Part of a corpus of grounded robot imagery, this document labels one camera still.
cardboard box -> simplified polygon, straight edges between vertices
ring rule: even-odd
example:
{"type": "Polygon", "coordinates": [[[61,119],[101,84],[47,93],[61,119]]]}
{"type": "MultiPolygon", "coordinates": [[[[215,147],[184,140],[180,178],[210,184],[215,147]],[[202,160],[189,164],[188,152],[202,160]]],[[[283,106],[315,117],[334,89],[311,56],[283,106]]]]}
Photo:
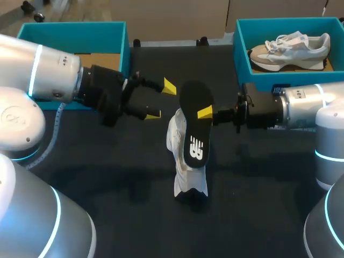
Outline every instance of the cardboard box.
{"type": "Polygon", "coordinates": [[[324,17],[344,17],[344,0],[329,0],[324,17]]]}
{"type": "Polygon", "coordinates": [[[237,19],[321,17],[325,4],[326,0],[231,0],[226,32],[234,32],[237,19]]]}
{"type": "Polygon", "coordinates": [[[222,38],[229,0],[111,1],[112,20],[127,22],[129,41],[222,38]]]}
{"type": "Polygon", "coordinates": [[[102,66],[105,68],[118,71],[120,64],[120,54],[76,54],[80,56],[83,66],[90,68],[92,65],[102,66]]]}

new balance logo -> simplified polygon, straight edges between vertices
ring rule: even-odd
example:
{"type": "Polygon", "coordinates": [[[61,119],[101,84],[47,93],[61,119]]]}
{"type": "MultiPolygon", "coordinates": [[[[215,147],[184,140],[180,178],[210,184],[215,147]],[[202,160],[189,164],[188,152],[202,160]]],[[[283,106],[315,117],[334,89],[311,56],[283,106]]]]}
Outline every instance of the new balance logo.
{"type": "Polygon", "coordinates": [[[195,137],[191,136],[191,144],[190,144],[190,155],[198,160],[203,158],[203,142],[197,140],[195,137]]]}

shoe heel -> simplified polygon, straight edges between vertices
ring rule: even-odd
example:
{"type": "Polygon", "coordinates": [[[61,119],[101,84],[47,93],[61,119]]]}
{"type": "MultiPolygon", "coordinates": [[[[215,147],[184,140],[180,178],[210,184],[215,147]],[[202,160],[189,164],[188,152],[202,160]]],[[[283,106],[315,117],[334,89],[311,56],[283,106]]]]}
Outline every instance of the shoe heel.
{"type": "Polygon", "coordinates": [[[308,70],[323,70],[324,68],[324,61],[298,61],[294,63],[301,68],[308,69],[308,70]]]}

cable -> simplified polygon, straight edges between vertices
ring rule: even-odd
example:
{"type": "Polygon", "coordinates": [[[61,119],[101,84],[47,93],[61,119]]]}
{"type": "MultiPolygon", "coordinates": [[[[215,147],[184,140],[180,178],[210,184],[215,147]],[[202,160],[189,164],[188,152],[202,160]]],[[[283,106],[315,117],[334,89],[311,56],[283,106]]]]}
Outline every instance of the cable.
{"type": "Polygon", "coordinates": [[[65,108],[66,104],[61,103],[55,116],[55,124],[54,124],[54,130],[53,130],[53,136],[50,140],[50,143],[46,150],[37,158],[35,161],[31,162],[27,166],[25,166],[25,169],[31,169],[35,166],[37,166],[39,163],[41,163],[51,152],[53,147],[55,146],[56,140],[58,138],[58,133],[59,133],[59,127],[60,127],[60,121],[61,121],[61,116],[62,116],[62,111],[65,108]]]}

shoelace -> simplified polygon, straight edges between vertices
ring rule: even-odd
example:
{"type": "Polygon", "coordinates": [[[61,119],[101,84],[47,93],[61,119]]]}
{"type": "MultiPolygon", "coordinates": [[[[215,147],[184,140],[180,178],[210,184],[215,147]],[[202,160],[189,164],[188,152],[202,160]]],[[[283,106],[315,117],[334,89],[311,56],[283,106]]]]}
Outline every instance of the shoelace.
{"type": "Polygon", "coordinates": [[[286,35],[279,35],[275,41],[265,41],[265,46],[269,52],[275,52],[279,49],[291,49],[287,41],[283,40],[286,35]]]}

